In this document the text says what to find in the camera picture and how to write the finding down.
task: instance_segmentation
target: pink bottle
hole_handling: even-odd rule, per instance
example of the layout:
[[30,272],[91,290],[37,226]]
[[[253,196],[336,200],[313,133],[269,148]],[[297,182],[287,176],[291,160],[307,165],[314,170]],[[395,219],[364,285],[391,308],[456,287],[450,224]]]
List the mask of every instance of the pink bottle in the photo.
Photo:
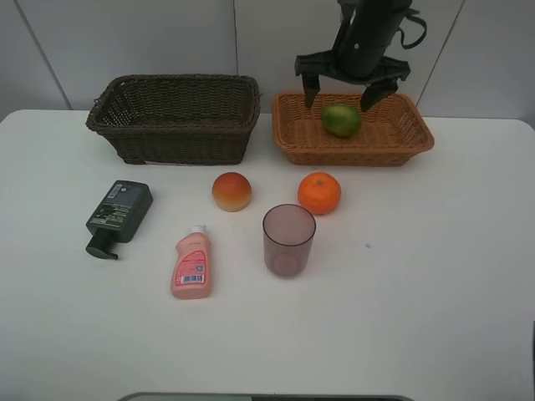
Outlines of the pink bottle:
[[180,299],[206,298],[211,294],[211,242],[206,226],[193,226],[176,244],[178,261],[171,278],[171,293]]

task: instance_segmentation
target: plastic cup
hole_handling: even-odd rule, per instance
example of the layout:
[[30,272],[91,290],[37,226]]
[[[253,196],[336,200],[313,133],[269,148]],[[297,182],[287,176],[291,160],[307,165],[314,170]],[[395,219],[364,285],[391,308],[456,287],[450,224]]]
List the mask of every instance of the plastic cup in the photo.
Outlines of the plastic cup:
[[273,207],[262,223],[264,261],[279,277],[295,277],[307,266],[316,232],[316,220],[305,208],[285,204]]

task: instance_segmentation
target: green fruit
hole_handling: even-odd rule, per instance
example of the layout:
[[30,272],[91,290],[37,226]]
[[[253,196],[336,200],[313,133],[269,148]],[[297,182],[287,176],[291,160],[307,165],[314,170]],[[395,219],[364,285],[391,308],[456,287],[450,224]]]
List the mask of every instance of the green fruit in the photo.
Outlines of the green fruit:
[[355,107],[335,104],[321,110],[321,122],[330,134],[349,138],[360,129],[362,118]]

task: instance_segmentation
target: wicker basket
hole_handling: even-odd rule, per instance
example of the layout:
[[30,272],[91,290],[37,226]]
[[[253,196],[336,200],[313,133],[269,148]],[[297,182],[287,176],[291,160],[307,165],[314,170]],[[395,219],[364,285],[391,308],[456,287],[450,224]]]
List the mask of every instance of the wicker basket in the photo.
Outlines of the wicker basket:
[[231,75],[129,75],[96,100],[87,127],[132,165],[236,165],[260,112],[257,81]]
[[435,143],[418,110],[403,94],[393,94],[366,113],[349,139],[328,134],[321,110],[331,104],[360,108],[360,94],[318,94],[313,107],[304,94],[279,94],[273,102],[275,143],[295,165],[403,165]]

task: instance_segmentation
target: product label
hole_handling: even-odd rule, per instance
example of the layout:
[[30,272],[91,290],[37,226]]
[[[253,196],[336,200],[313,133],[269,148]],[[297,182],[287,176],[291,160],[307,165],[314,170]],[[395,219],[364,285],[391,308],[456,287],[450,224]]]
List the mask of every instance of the product label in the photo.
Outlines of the product label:
[[120,228],[140,193],[141,189],[136,186],[115,185],[104,198],[99,209],[93,213],[89,223],[98,224],[104,228]]
[[194,251],[187,255],[176,269],[175,285],[188,286],[206,282],[206,254]]

